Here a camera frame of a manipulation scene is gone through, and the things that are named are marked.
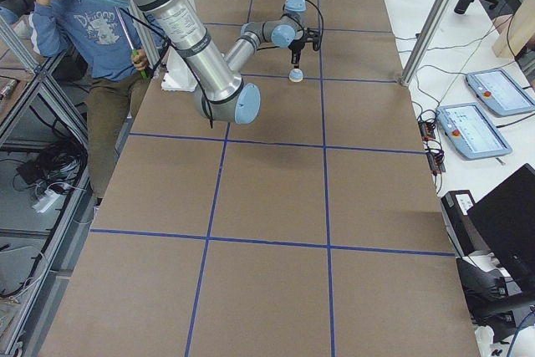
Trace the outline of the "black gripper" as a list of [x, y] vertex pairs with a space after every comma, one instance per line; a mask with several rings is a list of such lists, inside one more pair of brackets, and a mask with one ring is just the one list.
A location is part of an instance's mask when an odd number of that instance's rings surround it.
[[306, 28], [299, 38], [290, 43], [288, 48], [291, 50], [291, 64], [294, 68], [300, 67], [301, 53], [308, 43], [312, 45], [314, 52], [318, 52], [322, 45], [322, 32], [319, 29]]

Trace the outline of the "black monitor arm base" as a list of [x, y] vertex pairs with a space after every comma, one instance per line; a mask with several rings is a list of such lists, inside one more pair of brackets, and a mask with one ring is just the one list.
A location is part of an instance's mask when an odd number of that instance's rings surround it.
[[472, 323], [489, 326], [494, 343], [512, 336], [534, 306], [534, 289], [521, 288], [497, 270], [484, 272], [462, 258], [456, 267]]

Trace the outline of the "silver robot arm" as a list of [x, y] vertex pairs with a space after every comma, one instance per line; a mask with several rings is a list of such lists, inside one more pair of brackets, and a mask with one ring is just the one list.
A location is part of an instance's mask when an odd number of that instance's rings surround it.
[[292, 52], [291, 75], [302, 76], [298, 69], [300, 54], [306, 44], [321, 48], [322, 28], [306, 23], [307, 0], [286, 0], [278, 20], [247, 23], [227, 54], [213, 43], [205, 25], [197, 17], [189, 0], [96, 0], [114, 5], [135, 4], [154, 17], [171, 41], [172, 48], [196, 78], [194, 91], [198, 112], [209, 121], [249, 124], [258, 115], [261, 95], [253, 83], [245, 83], [241, 67], [258, 51], [262, 43], [271, 43]]

